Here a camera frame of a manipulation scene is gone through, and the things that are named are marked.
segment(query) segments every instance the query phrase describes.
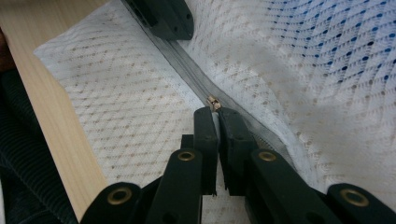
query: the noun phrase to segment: zipper pull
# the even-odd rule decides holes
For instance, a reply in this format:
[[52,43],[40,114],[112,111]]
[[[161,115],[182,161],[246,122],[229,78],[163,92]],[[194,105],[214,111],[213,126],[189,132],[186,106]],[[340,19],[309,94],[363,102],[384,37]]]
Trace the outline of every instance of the zipper pull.
[[212,112],[217,112],[219,109],[221,109],[220,101],[216,97],[214,97],[212,95],[209,95],[206,98],[206,102],[209,104],[210,109],[212,110]]

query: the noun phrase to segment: wooden board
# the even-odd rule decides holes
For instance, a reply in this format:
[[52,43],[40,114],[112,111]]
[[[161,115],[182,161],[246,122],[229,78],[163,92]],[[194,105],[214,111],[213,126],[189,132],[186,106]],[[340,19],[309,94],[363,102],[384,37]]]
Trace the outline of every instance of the wooden board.
[[78,220],[107,182],[67,94],[33,51],[105,2],[0,0],[0,26]]

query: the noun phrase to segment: white mesh netting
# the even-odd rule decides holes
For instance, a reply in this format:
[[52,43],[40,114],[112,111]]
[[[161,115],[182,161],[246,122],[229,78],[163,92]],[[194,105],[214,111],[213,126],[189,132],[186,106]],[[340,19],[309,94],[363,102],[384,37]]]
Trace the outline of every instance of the white mesh netting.
[[[307,183],[355,184],[396,209],[396,1],[186,2],[195,33],[180,45],[281,138]],[[109,183],[160,176],[203,106],[118,0],[35,54]],[[243,200],[221,185],[203,222],[246,222]]]

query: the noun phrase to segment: zipper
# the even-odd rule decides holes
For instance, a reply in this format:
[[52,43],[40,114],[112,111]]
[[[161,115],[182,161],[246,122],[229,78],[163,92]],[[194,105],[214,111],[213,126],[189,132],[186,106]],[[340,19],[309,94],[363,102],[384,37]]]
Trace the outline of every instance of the zipper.
[[275,133],[268,129],[264,124],[260,123],[244,107],[238,104],[238,102],[213,83],[177,41],[163,40],[154,36],[148,28],[140,23],[134,13],[131,14],[138,21],[148,38],[163,54],[163,57],[187,83],[192,91],[194,91],[201,102],[204,104],[208,103],[208,101],[210,102],[210,99],[208,100],[209,97],[216,96],[218,99],[221,99],[221,106],[229,107],[238,111],[243,116],[245,123],[253,137],[256,139],[258,146],[278,152],[294,168],[293,161],[286,145]]

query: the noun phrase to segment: black mesh fabric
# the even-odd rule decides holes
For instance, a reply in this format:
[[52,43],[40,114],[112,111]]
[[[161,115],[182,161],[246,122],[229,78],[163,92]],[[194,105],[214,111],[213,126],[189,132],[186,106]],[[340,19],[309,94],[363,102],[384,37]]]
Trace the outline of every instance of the black mesh fabric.
[[0,78],[0,172],[7,223],[77,223],[18,72]]

